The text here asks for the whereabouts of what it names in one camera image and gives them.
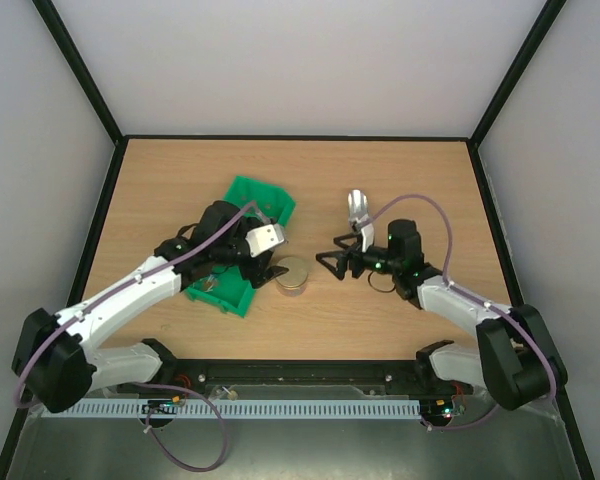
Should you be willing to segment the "silver metal scoop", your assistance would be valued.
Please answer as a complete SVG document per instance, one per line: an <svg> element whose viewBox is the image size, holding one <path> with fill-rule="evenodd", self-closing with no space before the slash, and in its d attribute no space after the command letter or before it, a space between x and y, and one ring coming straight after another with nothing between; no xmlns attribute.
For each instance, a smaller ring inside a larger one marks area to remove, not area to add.
<svg viewBox="0 0 600 480"><path fill-rule="evenodd" d="M358 231L370 218L367 196L361 190L353 189L348 193L347 205L348 223L354 231Z"/></svg>

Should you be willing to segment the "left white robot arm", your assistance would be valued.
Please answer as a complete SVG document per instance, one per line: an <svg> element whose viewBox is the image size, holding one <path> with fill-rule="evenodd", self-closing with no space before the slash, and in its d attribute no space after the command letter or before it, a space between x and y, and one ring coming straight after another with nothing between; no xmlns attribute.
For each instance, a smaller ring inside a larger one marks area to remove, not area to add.
<svg viewBox="0 0 600 480"><path fill-rule="evenodd" d="M18 377L14 405L27 409L42 404L59 413L93 390L162 377L170 353L160 342L104 348L104 341L216 267L238 268L252 288L262 287L286 273L270 263L274 250L286 241L284 227L256 202L243 207L212 203L199 221L161 242L113 285L55 313L39 308L26 317L12 361Z"/></svg>

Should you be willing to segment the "gold jar lid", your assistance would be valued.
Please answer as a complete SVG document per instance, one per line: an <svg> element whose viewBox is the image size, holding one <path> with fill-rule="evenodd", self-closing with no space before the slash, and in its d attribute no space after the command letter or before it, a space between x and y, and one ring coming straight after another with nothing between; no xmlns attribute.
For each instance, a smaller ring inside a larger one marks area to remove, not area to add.
<svg viewBox="0 0 600 480"><path fill-rule="evenodd" d="M276 278L276 282L284 282L287 284L299 284L307 281L309 277L309 268L305 260L299 257L285 257L277 262L278 266L284 266L289 269L289 272Z"/></svg>

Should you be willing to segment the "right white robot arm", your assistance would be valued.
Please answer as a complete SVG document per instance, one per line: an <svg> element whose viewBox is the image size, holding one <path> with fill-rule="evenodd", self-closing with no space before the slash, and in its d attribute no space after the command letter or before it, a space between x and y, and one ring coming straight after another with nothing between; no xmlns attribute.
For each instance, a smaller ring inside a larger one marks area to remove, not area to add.
<svg viewBox="0 0 600 480"><path fill-rule="evenodd" d="M540 312L529 304L510 306L480 298L426 261L414 221L388 226L388 244L368 243L364 233L334 238L336 250L317 261L336 278L363 273L391 277L398 296L420 310L446 318L474 336L477 347L464 349L440 341L418 353L416 379L435 392L449 381L483 388L496 403L515 410L548 397L568 381L564 362Z"/></svg>

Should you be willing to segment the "clear glass jar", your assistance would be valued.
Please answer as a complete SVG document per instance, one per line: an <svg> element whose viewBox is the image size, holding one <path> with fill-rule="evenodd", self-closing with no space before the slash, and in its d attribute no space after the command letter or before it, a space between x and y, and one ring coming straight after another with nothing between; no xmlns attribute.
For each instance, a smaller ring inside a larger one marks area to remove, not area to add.
<svg viewBox="0 0 600 480"><path fill-rule="evenodd" d="M276 287L278 291L286 297L297 297L302 295L306 291L307 286L307 281L299 284L287 284L280 281L276 282Z"/></svg>

